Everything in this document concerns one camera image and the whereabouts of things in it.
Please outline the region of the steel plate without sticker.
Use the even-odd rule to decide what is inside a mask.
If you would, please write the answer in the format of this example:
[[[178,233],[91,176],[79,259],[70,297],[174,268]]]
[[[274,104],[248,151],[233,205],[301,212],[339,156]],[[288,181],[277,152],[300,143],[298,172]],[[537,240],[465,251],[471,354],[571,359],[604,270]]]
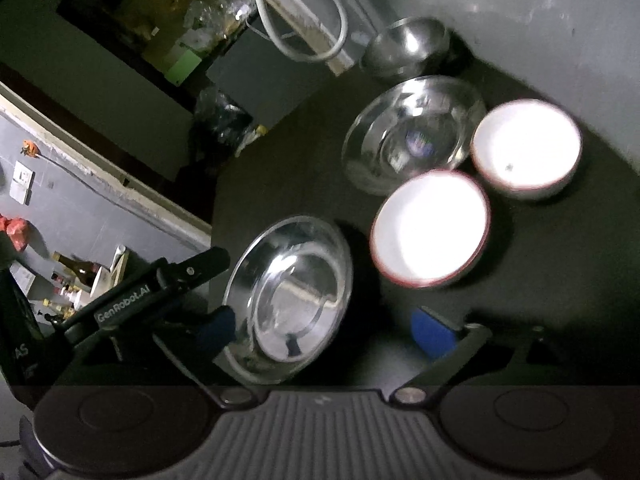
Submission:
[[[330,344],[351,294],[352,255],[338,227],[311,216],[280,220],[231,273],[224,304],[235,336],[224,357],[243,382],[286,382]]]

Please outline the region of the white bowl red rim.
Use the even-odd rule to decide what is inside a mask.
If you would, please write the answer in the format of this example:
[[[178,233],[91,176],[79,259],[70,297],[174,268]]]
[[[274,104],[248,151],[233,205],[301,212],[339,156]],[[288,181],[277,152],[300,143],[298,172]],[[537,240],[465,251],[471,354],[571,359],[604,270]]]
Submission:
[[[515,100],[488,113],[472,137],[470,154],[482,178],[518,200],[562,191],[582,158],[582,133],[559,107]]]
[[[491,225],[486,192],[460,171],[421,174],[386,198],[369,236],[372,260],[407,288],[449,285],[483,255]]]

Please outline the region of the steel plate with sticker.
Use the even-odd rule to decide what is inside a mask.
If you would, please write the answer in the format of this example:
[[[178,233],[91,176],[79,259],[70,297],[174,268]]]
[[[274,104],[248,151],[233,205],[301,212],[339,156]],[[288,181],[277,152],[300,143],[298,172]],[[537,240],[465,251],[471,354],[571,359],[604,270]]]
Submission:
[[[387,196],[419,174],[457,168],[485,115],[480,92],[462,79],[424,76],[396,84],[350,126],[345,174],[361,191]]]

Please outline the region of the dark glass bottle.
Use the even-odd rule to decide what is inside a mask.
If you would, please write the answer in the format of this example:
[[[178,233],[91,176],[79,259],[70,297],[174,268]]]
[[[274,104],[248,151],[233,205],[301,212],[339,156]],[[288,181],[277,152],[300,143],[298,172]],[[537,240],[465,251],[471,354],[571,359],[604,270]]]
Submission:
[[[96,280],[100,266],[97,263],[91,261],[80,261],[73,258],[68,258],[59,252],[52,254],[52,259],[61,263],[63,266],[75,274],[78,281],[88,287],[91,287]]]

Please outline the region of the red plastic bag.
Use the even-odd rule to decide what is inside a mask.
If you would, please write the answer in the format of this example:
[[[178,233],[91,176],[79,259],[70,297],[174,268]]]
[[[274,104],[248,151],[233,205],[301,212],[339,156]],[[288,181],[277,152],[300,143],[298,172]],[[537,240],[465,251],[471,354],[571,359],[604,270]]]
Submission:
[[[24,252],[29,239],[29,223],[27,220],[0,216],[0,231],[6,233],[17,252]]]

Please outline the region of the black plastic bag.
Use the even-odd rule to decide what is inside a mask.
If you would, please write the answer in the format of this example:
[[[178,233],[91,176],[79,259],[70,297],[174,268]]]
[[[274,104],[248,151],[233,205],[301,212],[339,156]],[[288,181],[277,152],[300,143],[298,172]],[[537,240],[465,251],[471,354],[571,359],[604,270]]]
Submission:
[[[196,99],[191,139],[198,148],[235,153],[253,125],[250,114],[210,84]]]

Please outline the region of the green box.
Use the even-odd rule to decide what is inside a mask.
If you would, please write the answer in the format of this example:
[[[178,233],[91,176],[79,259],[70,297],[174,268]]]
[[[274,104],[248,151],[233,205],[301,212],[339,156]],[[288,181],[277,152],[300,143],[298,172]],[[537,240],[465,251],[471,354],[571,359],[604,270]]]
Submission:
[[[192,50],[185,50],[178,60],[171,65],[165,78],[174,86],[179,87],[186,81],[193,71],[201,64],[202,59]]]

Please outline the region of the white wall switch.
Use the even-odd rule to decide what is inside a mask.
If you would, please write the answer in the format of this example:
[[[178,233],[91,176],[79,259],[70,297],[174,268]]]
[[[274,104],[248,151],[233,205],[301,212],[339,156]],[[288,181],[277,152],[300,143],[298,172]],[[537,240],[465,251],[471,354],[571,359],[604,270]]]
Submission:
[[[32,192],[35,173],[18,160],[14,164],[10,196],[19,204],[27,205]]]

